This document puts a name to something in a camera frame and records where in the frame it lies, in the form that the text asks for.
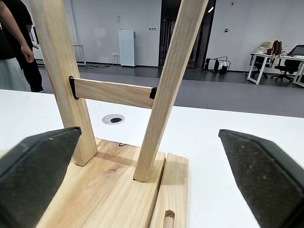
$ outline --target wood grain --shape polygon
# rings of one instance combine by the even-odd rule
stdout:
[[[82,78],[75,78],[74,81],[77,97],[141,108],[151,109],[153,106],[154,100],[149,97],[151,87]]]
[[[61,0],[29,0],[38,39],[64,127],[80,126],[73,155],[84,166],[97,152],[85,99],[75,100],[69,76],[79,78],[65,9]]]
[[[147,183],[133,180],[140,148],[97,139],[85,166],[71,163],[37,228],[149,227],[165,154],[157,153]]]
[[[133,178],[146,181],[200,28],[208,0],[182,0]]]
[[[188,159],[167,155],[151,228],[187,226],[188,167]]]

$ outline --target brown bag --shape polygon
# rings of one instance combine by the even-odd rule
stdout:
[[[267,49],[267,55],[280,56],[281,54],[282,54],[282,41],[273,40]]]

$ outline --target cable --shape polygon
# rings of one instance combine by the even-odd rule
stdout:
[[[87,64],[87,65],[82,65],[80,67],[86,67],[86,69],[93,69],[95,67],[97,68],[107,68],[107,67],[111,67],[111,66],[114,66],[114,64],[108,64],[108,65],[101,65],[101,64],[98,64],[98,65],[93,65],[93,64]]]

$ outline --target round hole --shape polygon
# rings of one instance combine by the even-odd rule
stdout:
[[[124,121],[124,116],[119,114],[110,114],[103,117],[105,124],[121,124]]]
[[[117,118],[117,117],[111,119],[112,123],[118,123],[118,122],[121,122],[121,121],[122,121],[122,119],[121,118]]]

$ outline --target white table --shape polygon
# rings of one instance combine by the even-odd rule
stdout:
[[[263,61],[260,73],[257,77],[257,80],[255,80],[255,79],[251,78],[251,73],[252,73],[252,70],[253,70],[253,67],[254,67],[254,63],[256,62],[257,56],[264,57],[264,61]],[[260,83],[260,80],[262,78],[262,73],[264,71],[264,68],[265,68],[265,65],[266,65],[266,62],[267,62],[268,58],[278,58],[278,59],[285,59],[285,60],[286,59],[300,60],[301,64],[299,66],[298,72],[296,73],[296,75],[294,77],[295,80],[293,81],[293,83],[304,87],[304,83],[300,82],[300,80],[302,78],[302,75],[303,75],[303,72],[304,72],[304,67],[303,67],[304,59],[303,58],[296,58],[296,57],[292,57],[292,56],[280,56],[279,57],[279,56],[271,56],[271,55],[266,55],[266,54],[255,53],[254,56],[253,56],[252,65],[250,67],[250,71],[248,73],[247,80],[254,82],[256,85],[258,85]]]
[[[0,90],[0,151],[23,138],[63,128],[55,98]],[[87,100],[95,136],[141,146],[150,109]],[[125,121],[106,125],[102,117],[122,114]],[[173,107],[160,150],[189,159],[189,228],[258,228],[238,190],[218,138],[219,129],[253,134],[277,143],[304,167],[304,119],[262,114]]]

